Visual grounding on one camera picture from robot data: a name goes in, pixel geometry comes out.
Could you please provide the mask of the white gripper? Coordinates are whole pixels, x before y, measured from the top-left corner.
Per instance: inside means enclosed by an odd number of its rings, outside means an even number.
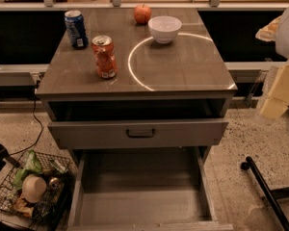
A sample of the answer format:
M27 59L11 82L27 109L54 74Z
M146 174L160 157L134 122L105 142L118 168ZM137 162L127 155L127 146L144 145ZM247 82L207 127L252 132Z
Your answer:
M262 41L276 41L276 52L289 60L289 7L282 16L259 29L255 37ZM289 107L289 64L280 67L267 94L260 115L267 119L281 117Z

